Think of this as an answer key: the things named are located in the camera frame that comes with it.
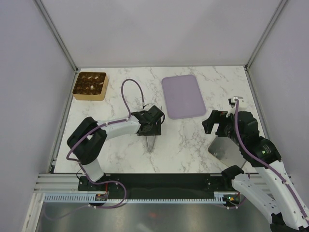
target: white wall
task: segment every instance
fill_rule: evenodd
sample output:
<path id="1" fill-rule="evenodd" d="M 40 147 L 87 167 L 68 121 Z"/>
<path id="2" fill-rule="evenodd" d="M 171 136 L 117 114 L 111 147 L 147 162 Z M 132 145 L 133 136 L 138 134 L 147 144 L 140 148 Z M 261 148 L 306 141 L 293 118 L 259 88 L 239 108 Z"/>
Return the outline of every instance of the white wall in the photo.
<path id="1" fill-rule="evenodd" d="M 244 65 L 280 0 L 42 0 L 78 67 Z"/>
<path id="2" fill-rule="evenodd" d="M 250 73 L 268 125 L 309 205 L 309 1 L 289 1 Z"/>
<path id="3" fill-rule="evenodd" d="M 0 1 L 0 231 L 21 231 L 73 71 L 31 0 Z"/>

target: wooden tray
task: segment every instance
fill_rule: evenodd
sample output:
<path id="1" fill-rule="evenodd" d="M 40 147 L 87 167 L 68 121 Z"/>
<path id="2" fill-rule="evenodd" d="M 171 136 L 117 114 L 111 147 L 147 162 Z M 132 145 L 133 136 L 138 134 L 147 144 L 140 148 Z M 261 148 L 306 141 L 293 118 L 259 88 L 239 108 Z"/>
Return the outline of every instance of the wooden tray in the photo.
<path id="1" fill-rule="evenodd" d="M 102 101 L 105 98 L 108 77 L 105 72 L 80 72 L 73 96 L 76 100 Z"/>

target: lavender plastic tray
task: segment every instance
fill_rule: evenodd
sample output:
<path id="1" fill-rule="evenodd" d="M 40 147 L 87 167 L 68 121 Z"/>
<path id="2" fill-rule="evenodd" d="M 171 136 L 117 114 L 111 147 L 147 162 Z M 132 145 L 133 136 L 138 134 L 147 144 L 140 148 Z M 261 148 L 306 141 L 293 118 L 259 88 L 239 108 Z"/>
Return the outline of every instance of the lavender plastic tray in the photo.
<path id="1" fill-rule="evenodd" d="M 162 80 L 165 104 L 171 119 L 203 116 L 205 103 L 194 75 L 171 76 Z"/>

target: white marble surface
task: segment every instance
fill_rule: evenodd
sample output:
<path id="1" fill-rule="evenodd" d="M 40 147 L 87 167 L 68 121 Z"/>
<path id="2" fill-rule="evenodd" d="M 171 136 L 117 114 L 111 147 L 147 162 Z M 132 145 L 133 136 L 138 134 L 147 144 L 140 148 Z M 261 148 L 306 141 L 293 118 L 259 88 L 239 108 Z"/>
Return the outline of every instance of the white marble surface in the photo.
<path id="1" fill-rule="evenodd" d="M 147 152 L 146 139 L 135 134 L 106 141 L 98 157 L 106 173 L 219 173 L 227 166 L 208 153 L 208 146 L 215 135 L 214 132 L 206 135 L 201 122 L 208 118 L 213 109 L 229 110 L 227 99 L 232 96 L 243 96 L 248 103 L 247 111 L 258 119 L 243 67 L 97 68 L 81 71 L 107 73 L 110 80 L 106 97 L 103 101 L 73 99 L 55 173 L 79 171 L 76 162 L 66 160 L 69 151 L 66 141 L 85 117 L 110 120 L 127 115 L 120 94 L 121 83 L 127 78 L 140 83 L 146 103 L 162 106 L 162 111 L 167 115 L 161 80 L 168 76 L 193 74 L 197 77 L 207 112 L 204 116 L 188 119 L 172 120 L 167 116 L 162 125 L 162 135 L 157 136 L 152 153 Z M 141 96 L 138 87 L 127 82 L 124 93 L 131 111 L 139 111 Z M 244 170 L 255 172 L 248 163 Z"/>

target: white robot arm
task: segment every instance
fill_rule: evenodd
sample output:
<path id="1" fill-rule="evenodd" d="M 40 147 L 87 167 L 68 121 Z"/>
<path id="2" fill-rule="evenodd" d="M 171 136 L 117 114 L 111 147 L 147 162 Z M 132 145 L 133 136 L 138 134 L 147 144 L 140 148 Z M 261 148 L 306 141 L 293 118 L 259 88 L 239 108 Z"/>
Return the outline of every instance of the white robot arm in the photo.
<path id="1" fill-rule="evenodd" d="M 308 207 L 287 175 L 275 145 L 259 135 L 257 120 L 250 112 L 244 111 L 246 103 L 243 98 L 234 97 L 229 103 L 232 110 L 213 110 L 203 121 L 205 133 L 210 134 L 213 125 L 219 124 L 216 135 L 229 137 L 239 146 L 242 156 L 266 181 L 274 199 L 261 191 L 237 166 L 227 168 L 222 175 L 262 212 L 273 232 L 309 231 Z"/>
<path id="2" fill-rule="evenodd" d="M 164 113 L 155 105 L 148 111 L 133 112 L 130 118 L 112 122 L 95 121 L 87 117 L 69 137 L 67 144 L 72 149 L 83 136 L 97 128 L 73 151 L 89 178 L 96 182 L 104 175 L 97 159 L 104 142 L 125 134 L 161 135 L 161 117 L 165 117 Z"/>

